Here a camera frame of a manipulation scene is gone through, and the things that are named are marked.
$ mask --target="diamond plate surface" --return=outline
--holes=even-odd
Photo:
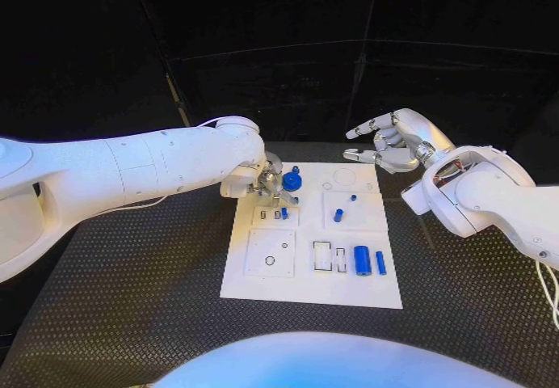
[[[344,144],[271,143],[344,162]],[[488,228],[461,239],[397,199],[379,171],[403,310],[219,298],[236,201],[213,186],[82,223],[17,334],[1,386],[134,386],[213,348],[281,331],[426,348],[520,384],[559,386],[559,335],[533,262]]]

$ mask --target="black background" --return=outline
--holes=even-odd
[[[18,2],[3,8],[0,135],[112,137],[250,117],[265,140],[344,141],[397,108],[559,183],[557,2]],[[0,285],[8,347],[63,244]]]

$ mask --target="white cable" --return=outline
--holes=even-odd
[[[539,266],[539,261],[536,261],[536,271],[537,271],[537,277],[539,277],[539,281],[541,283],[541,287],[543,287],[543,292],[544,292],[544,296],[547,298],[547,302],[550,304],[550,311],[551,311],[551,316],[553,316],[553,323],[556,325],[556,329],[559,330],[559,283],[556,281],[556,274],[553,273],[553,271],[550,270],[550,266],[544,264],[544,267],[547,269],[547,272],[550,273],[550,279],[553,280],[553,286],[556,288],[556,295],[554,295],[554,298],[553,300],[550,299],[550,291],[547,290],[547,285],[544,284],[544,280],[543,280],[543,275],[541,275],[541,268]]]
[[[224,119],[227,116],[216,117],[211,120],[204,121],[201,124],[197,125],[197,127],[203,127],[206,124],[211,124],[214,121]]]
[[[99,216],[101,214],[111,213],[111,212],[119,212],[121,210],[134,210],[134,209],[148,208],[150,206],[155,206],[157,204],[160,204],[167,197],[168,196],[164,196],[155,202],[152,202],[151,204],[147,204],[147,205],[128,206],[126,208],[108,209],[103,212],[98,212],[92,217]]]

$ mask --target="robotic hand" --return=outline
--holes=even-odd
[[[222,195],[282,190],[279,158],[243,117],[105,140],[24,143],[0,138],[0,282],[86,218],[222,182]],[[39,185],[39,195],[33,186]]]
[[[416,214],[433,211],[448,230],[468,237],[495,225],[518,251],[559,269],[559,187],[536,187],[518,163],[490,146],[455,148],[430,121],[409,109],[376,117],[345,133],[376,131],[376,151],[343,156],[392,174],[425,166],[402,198]]]

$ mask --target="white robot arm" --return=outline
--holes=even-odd
[[[23,143],[0,138],[0,282],[67,230],[108,209],[222,182],[222,195],[282,190],[282,164],[243,117],[216,127],[165,129],[105,140]],[[40,195],[33,190],[39,184]]]
[[[343,156],[390,173],[425,166],[402,197],[416,214],[433,211],[448,230],[468,237],[495,225],[518,251],[559,269],[559,187],[536,187],[520,164],[492,147],[455,148],[430,121],[409,109],[376,117],[348,139],[377,131],[376,151]]]

